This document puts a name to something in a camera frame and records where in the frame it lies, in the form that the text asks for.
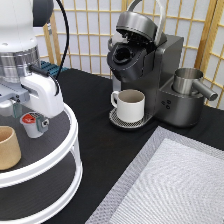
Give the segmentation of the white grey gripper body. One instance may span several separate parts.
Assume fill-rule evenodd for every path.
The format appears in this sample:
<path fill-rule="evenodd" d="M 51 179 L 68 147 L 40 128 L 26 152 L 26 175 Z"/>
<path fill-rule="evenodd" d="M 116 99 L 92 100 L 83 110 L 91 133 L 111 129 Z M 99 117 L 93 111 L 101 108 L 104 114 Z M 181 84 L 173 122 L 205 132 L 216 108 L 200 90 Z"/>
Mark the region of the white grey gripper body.
<path fill-rule="evenodd" d="M 17 83 L 0 79 L 0 103 L 11 100 L 47 118 L 53 118 L 64 109 L 58 82 L 51 76 L 35 72 L 21 77 Z"/>

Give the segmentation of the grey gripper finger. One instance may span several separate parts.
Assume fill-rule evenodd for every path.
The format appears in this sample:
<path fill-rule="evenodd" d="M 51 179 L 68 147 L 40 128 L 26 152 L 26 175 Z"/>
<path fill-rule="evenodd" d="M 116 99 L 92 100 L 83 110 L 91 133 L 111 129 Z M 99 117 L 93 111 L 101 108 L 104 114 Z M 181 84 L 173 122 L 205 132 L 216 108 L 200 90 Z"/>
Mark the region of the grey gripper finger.
<path fill-rule="evenodd" d="M 36 125 L 39 131 L 47 131 L 49 126 L 49 119 L 40 115 L 36 118 Z"/>
<path fill-rule="evenodd" d="M 22 105 L 18 102 L 13 104 L 13 117 L 20 118 L 22 116 Z"/>

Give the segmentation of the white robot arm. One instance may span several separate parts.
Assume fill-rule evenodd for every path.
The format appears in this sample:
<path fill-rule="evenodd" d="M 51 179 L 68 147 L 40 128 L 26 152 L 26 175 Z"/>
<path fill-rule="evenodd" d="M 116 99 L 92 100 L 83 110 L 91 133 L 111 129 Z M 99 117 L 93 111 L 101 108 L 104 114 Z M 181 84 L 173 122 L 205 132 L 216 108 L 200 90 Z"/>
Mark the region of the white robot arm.
<path fill-rule="evenodd" d="M 64 109 L 58 82 L 41 69 L 33 30 L 49 21 L 53 8 L 53 0 L 0 0 L 0 104 L 14 117 L 16 104 L 36 112 L 42 133 Z"/>

